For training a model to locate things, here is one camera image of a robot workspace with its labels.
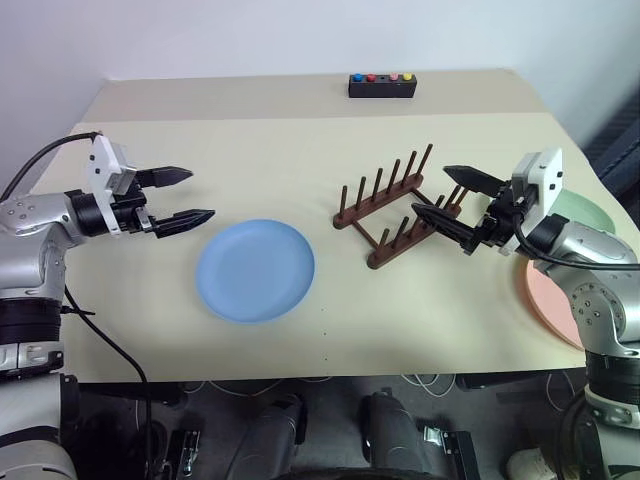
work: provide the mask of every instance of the blue plate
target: blue plate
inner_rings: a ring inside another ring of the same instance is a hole
[[[237,323],[261,323],[291,311],[311,287],[309,242],[275,220],[250,220],[216,235],[196,269],[209,309]]]

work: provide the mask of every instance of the metal bracket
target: metal bracket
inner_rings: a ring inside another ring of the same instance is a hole
[[[171,480],[189,478],[200,448],[199,430],[179,430],[171,435],[168,460],[173,465]]]
[[[445,455],[453,457],[459,480],[480,480],[476,452],[469,432],[445,432],[425,426],[422,438],[425,442],[442,447]]]

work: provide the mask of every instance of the plate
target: plate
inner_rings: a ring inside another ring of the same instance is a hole
[[[250,220],[216,235],[196,269],[196,287],[209,309],[251,324],[281,317],[304,298],[315,272],[309,242],[275,220]]]
[[[570,220],[583,223],[597,230],[615,233],[613,220],[598,205],[569,190],[562,190],[551,208]],[[526,288],[538,318],[565,342],[583,350],[578,325],[571,314],[569,300],[553,281],[527,264]]]

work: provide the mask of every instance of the pink plate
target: pink plate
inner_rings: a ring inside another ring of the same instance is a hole
[[[533,268],[533,262],[527,262],[525,277],[527,293],[538,318],[565,342],[584,350],[569,300],[560,287]]]

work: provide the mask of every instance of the white wall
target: white wall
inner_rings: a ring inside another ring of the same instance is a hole
[[[638,0],[4,0],[0,187],[103,79],[508,67],[584,144],[640,78]]]

